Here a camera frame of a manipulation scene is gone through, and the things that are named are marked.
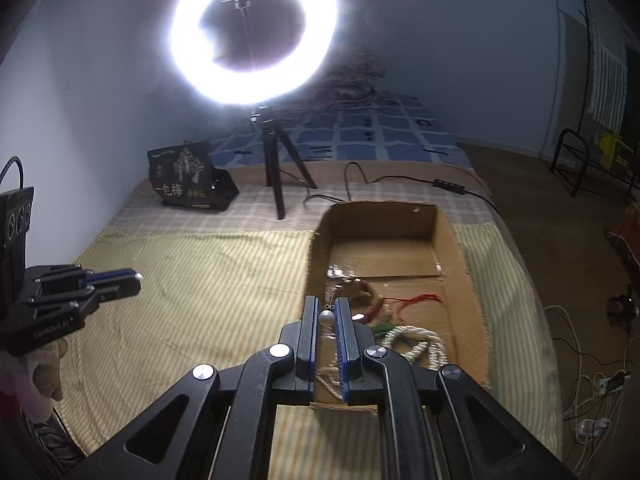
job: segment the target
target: blue checkered bedding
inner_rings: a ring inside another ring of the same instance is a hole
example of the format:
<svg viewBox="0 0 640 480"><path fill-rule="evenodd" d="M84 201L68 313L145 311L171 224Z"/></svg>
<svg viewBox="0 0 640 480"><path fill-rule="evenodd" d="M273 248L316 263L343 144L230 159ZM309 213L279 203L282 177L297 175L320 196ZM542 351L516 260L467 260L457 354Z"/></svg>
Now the blue checkered bedding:
<svg viewBox="0 0 640 480"><path fill-rule="evenodd" d="M415 97L384 92L362 107L278 116L303 160L417 160L473 170L465 152ZM217 141L211 161L219 168L264 164L260 133L254 129ZM291 161L283 146L280 161Z"/></svg>

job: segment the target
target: brown floor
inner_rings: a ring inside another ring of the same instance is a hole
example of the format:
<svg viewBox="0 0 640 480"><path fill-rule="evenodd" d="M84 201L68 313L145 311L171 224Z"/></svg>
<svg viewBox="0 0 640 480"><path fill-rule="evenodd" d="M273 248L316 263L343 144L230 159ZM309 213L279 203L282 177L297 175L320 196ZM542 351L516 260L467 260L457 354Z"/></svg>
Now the brown floor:
<svg viewBox="0 0 640 480"><path fill-rule="evenodd" d="M546 163L531 156L470 144L463 144L462 148L490 188L522 252L542 303L545 306L559 304L567 309L583 352L594 354L604 363L621 359L626 335L609 326L605 304L610 296L625 292L628 281L616 253L603 236L603 229L618 221L624 206L586 193L571 198L564 183L549 172ZM562 337L573 344L571 331L561 317L547 311L547 319L553 337ZM628 358L640 365L638 339L631 342ZM577 375L577 356L561 341L554 343L562 405L567 406ZM622 367L621 363L602 367L589 357L585 357L583 363L583 373L589 376L602 371L608 377ZM640 478L637 455L640 449L640 377L633 376L625 389L614 445L608 453L611 437L603 441L595 454L591 475L585 468L583 479ZM590 397L589 390L589 385L583 381L580 398ZM597 411L598 408L594 408L588 416L595 418ZM563 441L563 459L573 468L582 447L575 446L567 457L572 449L568 422L564 424Z"/></svg>

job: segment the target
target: glowing white ring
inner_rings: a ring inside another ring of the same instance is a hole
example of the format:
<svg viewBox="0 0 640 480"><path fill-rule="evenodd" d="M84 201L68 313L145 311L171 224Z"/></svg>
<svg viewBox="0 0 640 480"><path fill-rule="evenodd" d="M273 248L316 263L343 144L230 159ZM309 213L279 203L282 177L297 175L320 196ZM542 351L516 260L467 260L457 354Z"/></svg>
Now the glowing white ring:
<svg viewBox="0 0 640 480"><path fill-rule="evenodd" d="M338 14L336 0L299 1L305 13L300 44L274 66L239 73L213 62L214 45L199 27L212 0L180 0L171 31L176 64L201 94L222 103L259 103L299 87L322 62Z"/></svg>

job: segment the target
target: baseboard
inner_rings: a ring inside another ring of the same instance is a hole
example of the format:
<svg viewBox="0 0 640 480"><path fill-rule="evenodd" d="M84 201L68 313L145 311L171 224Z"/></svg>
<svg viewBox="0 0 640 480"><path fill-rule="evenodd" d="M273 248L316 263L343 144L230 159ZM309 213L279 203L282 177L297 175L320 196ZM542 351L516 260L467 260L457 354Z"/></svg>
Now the baseboard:
<svg viewBox="0 0 640 480"><path fill-rule="evenodd" d="M551 162L554 158L553 153L540 153L535 150L528 150L527 148L521 148L519 146L512 146L511 144L505 144L503 142L493 142L492 140L475 139L473 137L462 137L453 135L456 142L462 142L463 144L474 144L476 146L484 146L485 148L495 148L496 150L505 150L506 152L519 153L520 155L534 156L541 160ZM560 156L558 162L568 168L574 168L576 165L575 159L564 158Z"/></svg>

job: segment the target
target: tripod leg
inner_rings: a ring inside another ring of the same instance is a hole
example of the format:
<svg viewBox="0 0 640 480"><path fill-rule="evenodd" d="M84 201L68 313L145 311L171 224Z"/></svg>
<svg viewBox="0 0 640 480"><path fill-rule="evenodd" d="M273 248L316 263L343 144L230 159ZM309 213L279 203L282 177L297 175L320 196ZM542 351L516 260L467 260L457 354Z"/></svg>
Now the tripod leg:
<svg viewBox="0 0 640 480"><path fill-rule="evenodd" d="M296 166L298 167L298 169L300 170L300 173L302 174L302 178L306 180L306 183L309 184L309 187L311 189L318 189L318 186L316 186L316 183L311 177L309 170L306 168L305 163L300 158L300 154L298 153L298 150L293 145L293 142L291 142L291 139L289 139L289 136L287 135L287 133L283 129L281 129L279 126L277 126L276 134L278 135L278 138L281 140L281 142L284 144L284 147L289 152L289 155L291 155L291 158L293 159L293 161L296 163Z"/></svg>
<svg viewBox="0 0 640 480"><path fill-rule="evenodd" d="M282 220L284 218L284 199L282 198L282 181L280 179L278 138L276 133L263 133L262 143L264 145L264 161L267 165L267 182L273 186L273 197L276 201L278 220Z"/></svg>

